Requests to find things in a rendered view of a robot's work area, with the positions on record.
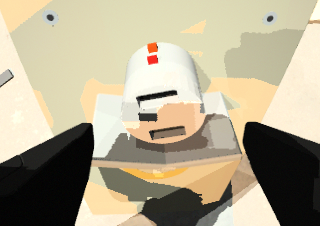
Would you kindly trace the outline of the cream rectangular block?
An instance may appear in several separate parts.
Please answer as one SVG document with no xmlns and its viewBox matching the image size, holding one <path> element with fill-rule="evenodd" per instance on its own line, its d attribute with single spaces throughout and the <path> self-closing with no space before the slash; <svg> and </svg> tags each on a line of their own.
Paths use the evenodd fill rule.
<svg viewBox="0 0 320 226">
<path fill-rule="evenodd" d="M 316 2 L 315 9 L 313 9 L 313 14 L 311 15 L 311 21 L 308 23 L 320 23 L 320 0 Z"/>
</svg>

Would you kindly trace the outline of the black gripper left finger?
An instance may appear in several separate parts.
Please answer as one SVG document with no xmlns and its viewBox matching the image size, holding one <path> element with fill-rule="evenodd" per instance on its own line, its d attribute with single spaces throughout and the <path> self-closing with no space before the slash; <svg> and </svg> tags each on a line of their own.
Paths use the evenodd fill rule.
<svg viewBox="0 0 320 226">
<path fill-rule="evenodd" d="M 0 226 L 75 226 L 93 147 L 80 123 L 0 163 Z"/>
</svg>

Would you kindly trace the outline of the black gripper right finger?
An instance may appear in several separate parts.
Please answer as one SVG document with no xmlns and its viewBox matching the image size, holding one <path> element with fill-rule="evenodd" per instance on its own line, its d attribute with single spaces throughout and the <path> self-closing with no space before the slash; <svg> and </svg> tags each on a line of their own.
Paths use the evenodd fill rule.
<svg viewBox="0 0 320 226">
<path fill-rule="evenodd" d="M 280 226 L 320 226 L 320 143 L 260 122 L 241 143 Z"/>
</svg>

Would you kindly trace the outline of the grey flat bar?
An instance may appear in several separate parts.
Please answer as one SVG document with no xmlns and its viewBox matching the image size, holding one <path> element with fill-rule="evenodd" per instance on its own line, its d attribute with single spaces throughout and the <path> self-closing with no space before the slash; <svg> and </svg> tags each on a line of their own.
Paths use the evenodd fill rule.
<svg viewBox="0 0 320 226">
<path fill-rule="evenodd" d="M 11 81 L 12 78 L 11 70 L 5 70 L 4 73 L 0 74 L 0 87 L 3 86 L 5 82 Z"/>
</svg>

